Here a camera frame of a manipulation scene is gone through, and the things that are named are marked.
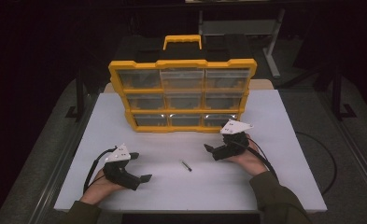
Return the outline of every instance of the white table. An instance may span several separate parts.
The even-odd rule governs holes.
[[[106,149],[125,143],[130,152],[140,153],[126,170],[132,175],[153,177],[137,191],[114,193],[100,204],[101,208],[122,213],[257,212],[250,176],[236,164],[214,161],[204,148],[204,144],[222,145],[221,134],[136,133],[123,114],[116,93],[99,96],[55,209],[69,210],[81,197],[92,162]],[[241,120],[254,125],[247,132],[273,164],[280,183],[298,196],[304,209],[326,211],[278,91],[251,91]],[[104,166],[104,158],[96,170]],[[179,160],[184,160],[192,172]]]

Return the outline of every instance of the hand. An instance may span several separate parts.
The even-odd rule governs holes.
[[[249,146],[256,151],[259,151],[256,144],[254,144],[252,141],[249,141]],[[233,161],[244,168],[245,171],[247,171],[250,175],[255,176],[259,175],[263,172],[267,171],[267,168],[265,167],[264,163],[262,163],[259,158],[257,158],[255,155],[253,155],[248,150],[245,150],[244,153],[237,156],[231,156],[226,159],[227,161]]]
[[[104,169],[101,169],[98,172],[94,180],[95,181],[90,185],[90,187],[81,197],[81,202],[88,204],[98,204],[114,191],[125,189],[125,187],[122,187],[107,180],[104,175]]]

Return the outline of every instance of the person's left hand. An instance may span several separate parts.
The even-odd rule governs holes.
[[[95,181],[90,185],[90,187],[81,197],[81,202],[88,204],[98,204],[114,191],[125,189],[125,187],[122,187],[107,180],[105,178],[104,169],[101,169],[98,172],[94,180]]]

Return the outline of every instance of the yellow storage organizer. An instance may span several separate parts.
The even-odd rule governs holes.
[[[137,132],[217,133],[245,111],[257,64],[244,35],[127,36],[109,65]]]

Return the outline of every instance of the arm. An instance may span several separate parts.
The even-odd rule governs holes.
[[[258,150],[250,142],[250,147]],[[227,159],[239,164],[253,178],[250,180],[258,208],[264,213],[264,223],[311,223],[302,204],[289,189],[282,187],[264,164],[249,151]]]
[[[108,195],[124,187],[108,181],[100,170],[79,201],[75,201],[61,224],[96,224],[101,209],[97,206]]]

